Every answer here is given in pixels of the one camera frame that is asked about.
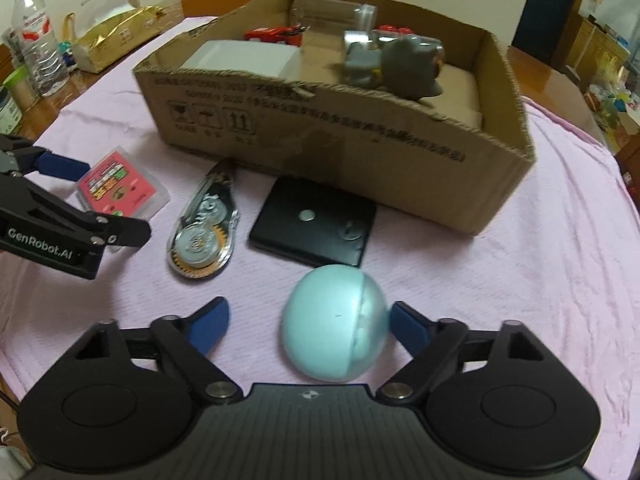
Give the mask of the pink card case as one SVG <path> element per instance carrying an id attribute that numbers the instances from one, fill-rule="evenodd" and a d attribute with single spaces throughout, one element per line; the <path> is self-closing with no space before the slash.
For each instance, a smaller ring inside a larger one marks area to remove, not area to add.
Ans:
<path id="1" fill-rule="evenodd" d="M 121 146 L 77 182 L 81 203 L 98 214 L 150 220 L 170 201 L 166 188 Z"/>

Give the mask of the correction tape dispenser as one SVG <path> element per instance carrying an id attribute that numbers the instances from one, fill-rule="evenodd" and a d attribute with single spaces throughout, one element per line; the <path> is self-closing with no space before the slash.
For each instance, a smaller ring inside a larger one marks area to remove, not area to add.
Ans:
<path id="1" fill-rule="evenodd" d="M 224 158 L 201 180 L 167 244 L 171 269 L 186 280 L 208 280 L 229 263 L 240 220 L 234 198 L 236 162 Z"/>

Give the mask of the light blue earbud case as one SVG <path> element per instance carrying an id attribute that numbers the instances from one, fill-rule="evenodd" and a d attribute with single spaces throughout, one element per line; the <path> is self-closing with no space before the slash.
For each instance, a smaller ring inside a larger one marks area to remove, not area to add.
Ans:
<path id="1" fill-rule="evenodd" d="M 390 330 L 390 305 L 380 286 L 353 266 L 308 272 L 282 312 L 281 341 L 292 365 L 324 382 L 349 382 L 381 354 Z"/>

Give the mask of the black square device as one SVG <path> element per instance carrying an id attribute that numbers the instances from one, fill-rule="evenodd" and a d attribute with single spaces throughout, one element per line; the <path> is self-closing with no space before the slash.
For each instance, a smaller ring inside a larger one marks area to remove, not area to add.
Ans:
<path id="1" fill-rule="evenodd" d="M 361 266 L 378 204 L 324 183 L 281 176 L 248 234 L 250 244 L 307 266 Z"/>

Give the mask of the translucent white plastic box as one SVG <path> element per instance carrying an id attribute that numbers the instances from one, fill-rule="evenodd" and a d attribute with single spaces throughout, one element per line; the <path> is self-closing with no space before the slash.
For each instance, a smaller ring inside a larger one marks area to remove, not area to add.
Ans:
<path id="1" fill-rule="evenodd" d="M 302 68 L 298 47 L 260 41 L 209 40 L 181 65 L 187 70 L 235 70 L 297 80 Z"/>

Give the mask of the red toy train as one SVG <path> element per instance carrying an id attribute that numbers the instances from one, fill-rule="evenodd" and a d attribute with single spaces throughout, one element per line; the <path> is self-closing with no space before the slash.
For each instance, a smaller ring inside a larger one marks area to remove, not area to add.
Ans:
<path id="1" fill-rule="evenodd" d="M 300 47 L 303 43 L 303 34 L 306 28 L 302 25 L 259 27 L 244 32 L 247 41 L 260 41 L 267 44 L 287 44 L 292 47 Z"/>

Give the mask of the black toy with red wheels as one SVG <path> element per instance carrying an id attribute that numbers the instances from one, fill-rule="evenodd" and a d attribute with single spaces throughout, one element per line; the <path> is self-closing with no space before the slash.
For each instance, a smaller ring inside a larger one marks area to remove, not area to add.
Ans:
<path id="1" fill-rule="evenodd" d="M 413 30 L 409 27 L 396 27 L 393 25 L 380 25 L 378 31 L 386 35 L 413 35 Z"/>

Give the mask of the fish oil capsule bottle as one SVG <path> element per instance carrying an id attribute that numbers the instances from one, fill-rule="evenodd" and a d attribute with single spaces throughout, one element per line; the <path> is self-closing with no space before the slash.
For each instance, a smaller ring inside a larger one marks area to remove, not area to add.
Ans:
<path id="1" fill-rule="evenodd" d="M 424 37 L 407 32 L 375 29 L 372 32 L 348 30 L 343 38 L 342 74 L 345 79 L 382 79 L 382 51 L 393 42 L 410 39 L 422 50 L 432 52 L 431 63 L 437 78 L 445 64 L 445 49 L 436 38 Z"/>

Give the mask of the small tin can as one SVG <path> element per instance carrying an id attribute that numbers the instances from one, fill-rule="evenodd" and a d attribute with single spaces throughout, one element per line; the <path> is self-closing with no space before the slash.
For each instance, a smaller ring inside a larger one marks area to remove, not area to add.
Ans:
<path id="1" fill-rule="evenodd" d="M 23 114 L 11 93 L 1 87 L 0 92 L 0 133 L 5 136 L 16 133 L 21 128 Z"/>

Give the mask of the green cap container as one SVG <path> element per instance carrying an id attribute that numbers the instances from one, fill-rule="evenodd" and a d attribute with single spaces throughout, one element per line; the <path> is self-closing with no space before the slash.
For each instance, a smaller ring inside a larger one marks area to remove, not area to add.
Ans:
<path id="1" fill-rule="evenodd" d="M 32 108 L 38 101 L 37 93 L 32 88 L 32 82 L 27 68 L 21 66 L 16 68 L 6 79 L 3 85 L 9 90 L 12 98 L 23 111 Z"/>

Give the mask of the gold tissue box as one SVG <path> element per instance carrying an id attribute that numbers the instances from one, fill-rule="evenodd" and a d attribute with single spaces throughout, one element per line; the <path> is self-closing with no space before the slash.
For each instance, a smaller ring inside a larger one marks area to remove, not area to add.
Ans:
<path id="1" fill-rule="evenodd" d="M 70 43 L 77 67 L 99 74 L 162 32 L 162 6 L 142 6 L 122 12 L 91 27 L 81 37 L 75 32 L 75 14 L 67 14 L 63 23 L 63 40 Z"/>

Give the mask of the pink table cloth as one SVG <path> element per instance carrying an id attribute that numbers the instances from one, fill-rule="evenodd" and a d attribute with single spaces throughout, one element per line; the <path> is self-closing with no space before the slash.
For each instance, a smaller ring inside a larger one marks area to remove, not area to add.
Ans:
<path id="1" fill-rule="evenodd" d="M 224 272 L 183 281 L 166 257 L 178 215 L 212 166 L 166 145 L 134 79 L 133 54 L 62 109 L 41 144 L 83 162 L 123 148 L 169 194 L 138 250 L 108 250 L 96 278 L 76 278 L 11 254 L 1 257 L 1 375 L 17 396 L 96 322 L 145 327 L 223 296 L 231 308 L 214 363 L 243 388 L 297 382 L 280 348 L 280 314 L 305 275 L 256 252 L 247 235 L 272 180 L 239 171 L 238 238 Z M 568 367 L 599 405 L 588 460 L 599 479 L 629 476 L 639 447 L 639 216 L 615 159 L 564 120 L 526 104 L 535 165 L 480 235 L 380 208 L 363 270 L 388 301 L 473 330 L 519 320 Z"/>

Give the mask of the clear water bottle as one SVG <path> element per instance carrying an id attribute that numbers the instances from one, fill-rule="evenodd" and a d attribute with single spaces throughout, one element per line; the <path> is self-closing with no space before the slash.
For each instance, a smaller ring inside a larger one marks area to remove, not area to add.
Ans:
<path id="1" fill-rule="evenodd" d="M 43 0 L 13 0 L 12 27 L 27 69 L 40 96 L 52 96 L 68 81 L 68 70 L 58 48 Z"/>

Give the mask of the wooden chair right side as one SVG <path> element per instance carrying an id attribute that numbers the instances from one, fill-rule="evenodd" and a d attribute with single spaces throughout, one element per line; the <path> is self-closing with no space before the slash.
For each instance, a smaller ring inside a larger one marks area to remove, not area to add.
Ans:
<path id="1" fill-rule="evenodd" d="M 640 179 L 640 134 L 630 136 L 626 144 L 615 155 L 616 162 L 620 167 L 627 190 L 631 197 L 639 201 L 639 179 Z"/>

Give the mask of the wooden cabinet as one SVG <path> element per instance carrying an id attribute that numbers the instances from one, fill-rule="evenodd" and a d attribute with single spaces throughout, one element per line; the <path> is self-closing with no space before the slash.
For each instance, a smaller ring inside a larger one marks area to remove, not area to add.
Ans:
<path id="1" fill-rule="evenodd" d="M 580 16 L 579 29 L 564 64 L 574 70 L 581 84 L 586 84 L 596 73 L 599 60 L 605 53 L 615 61 L 616 70 L 629 56 L 626 47 L 588 18 Z"/>

